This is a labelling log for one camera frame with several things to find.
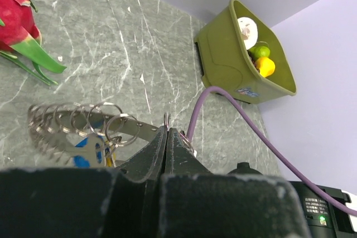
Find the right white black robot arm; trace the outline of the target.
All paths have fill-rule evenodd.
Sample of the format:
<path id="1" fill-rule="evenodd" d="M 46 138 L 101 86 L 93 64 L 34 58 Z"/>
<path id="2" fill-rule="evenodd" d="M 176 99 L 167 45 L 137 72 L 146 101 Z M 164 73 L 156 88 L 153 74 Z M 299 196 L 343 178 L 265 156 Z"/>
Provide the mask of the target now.
<path id="1" fill-rule="evenodd" d="M 252 169 L 248 162 L 237 164 L 236 169 L 228 174 L 261 174 L 259 171 Z M 295 188 L 301 202 L 301 206 L 306 217 L 307 224 L 310 228 L 312 237 L 355 237 L 356 238 L 356 217 L 334 207 L 331 203 L 326 202 L 323 198 L 314 193 L 303 182 L 290 181 Z M 356 210 L 356 195 L 326 186 L 318 187 L 330 195 L 337 202 Z"/>

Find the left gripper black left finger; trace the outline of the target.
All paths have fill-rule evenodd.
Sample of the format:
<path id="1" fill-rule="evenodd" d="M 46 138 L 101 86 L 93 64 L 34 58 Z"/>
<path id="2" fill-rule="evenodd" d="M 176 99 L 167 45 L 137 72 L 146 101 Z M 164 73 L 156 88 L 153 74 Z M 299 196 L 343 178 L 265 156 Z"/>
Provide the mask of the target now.
<path id="1" fill-rule="evenodd" d="M 118 168 L 1 172 L 2 237 L 158 237 L 168 130 Z"/>

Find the yellow pear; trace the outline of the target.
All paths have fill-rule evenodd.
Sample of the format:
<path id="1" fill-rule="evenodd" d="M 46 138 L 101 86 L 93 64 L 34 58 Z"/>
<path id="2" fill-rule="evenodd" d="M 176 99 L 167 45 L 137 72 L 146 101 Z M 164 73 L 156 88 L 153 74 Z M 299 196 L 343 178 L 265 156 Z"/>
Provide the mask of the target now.
<path id="1" fill-rule="evenodd" d="M 260 57 L 255 61 L 255 66 L 262 77 L 271 76 L 276 69 L 275 63 L 269 57 Z"/>

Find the red dragon fruit toy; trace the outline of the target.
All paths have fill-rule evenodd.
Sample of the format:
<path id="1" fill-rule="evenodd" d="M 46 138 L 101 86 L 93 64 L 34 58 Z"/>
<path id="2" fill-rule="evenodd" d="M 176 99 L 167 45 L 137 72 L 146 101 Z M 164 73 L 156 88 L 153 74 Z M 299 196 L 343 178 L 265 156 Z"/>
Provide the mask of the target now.
<path id="1" fill-rule="evenodd" d="M 46 85 L 57 85 L 41 68 L 61 74 L 66 66 L 43 49 L 42 34 L 33 17 L 37 11 L 31 0 L 1 0 L 1 56 Z"/>

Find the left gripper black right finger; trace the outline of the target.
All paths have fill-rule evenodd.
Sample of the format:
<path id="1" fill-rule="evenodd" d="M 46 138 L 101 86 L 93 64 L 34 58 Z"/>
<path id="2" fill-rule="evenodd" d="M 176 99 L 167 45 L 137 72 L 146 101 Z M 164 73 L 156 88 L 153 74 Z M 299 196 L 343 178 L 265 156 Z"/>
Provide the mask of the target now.
<path id="1" fill-rule="evenodd" d="M 188 173 L 193 161 L 170 129 L 160 181 L 161 237 L 310 237 L 298 195 L 281 177 Z"/>

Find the yellow key tag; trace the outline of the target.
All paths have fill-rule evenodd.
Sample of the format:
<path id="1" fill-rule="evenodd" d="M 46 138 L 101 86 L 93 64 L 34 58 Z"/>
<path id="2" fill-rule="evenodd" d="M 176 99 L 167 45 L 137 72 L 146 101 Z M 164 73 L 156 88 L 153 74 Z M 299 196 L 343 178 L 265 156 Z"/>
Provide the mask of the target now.
<path id="1" fill-rule="evenodd" d="M 115 154 L 114 153 L 108 153 L 105 155 L 105 162 L 107 167 L 112 167 L 115 168 Z"/>

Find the green lime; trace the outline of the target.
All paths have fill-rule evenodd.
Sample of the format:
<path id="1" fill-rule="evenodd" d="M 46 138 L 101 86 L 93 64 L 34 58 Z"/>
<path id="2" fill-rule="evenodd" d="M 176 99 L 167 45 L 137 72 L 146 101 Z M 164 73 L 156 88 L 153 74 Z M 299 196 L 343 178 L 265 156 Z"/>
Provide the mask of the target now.
<path id="1" fill-rule="evenodd" d="M 253 60 L 270 57 L 271 51 L 267 46 L 254 46 L 248 50 Z"/>

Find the olive green plastic bin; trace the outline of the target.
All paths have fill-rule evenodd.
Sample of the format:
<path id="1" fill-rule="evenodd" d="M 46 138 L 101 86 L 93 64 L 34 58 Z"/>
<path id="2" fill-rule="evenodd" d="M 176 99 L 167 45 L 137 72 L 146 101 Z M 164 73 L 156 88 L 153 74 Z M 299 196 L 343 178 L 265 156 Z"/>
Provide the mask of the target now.
<path id="1" fill-rule="evenodd" d="M 248 53 L 238 20 L 250 18 L 257 25 L 258 46 L 267 46 L 276 69 L 263 77 Z M 296 83 L 284 50 L 274 32 L 239 0 L 230 0 L 194 37 L 205 87 L 218 86 L 233 98 L 260 104 L 296 95 Z"/>

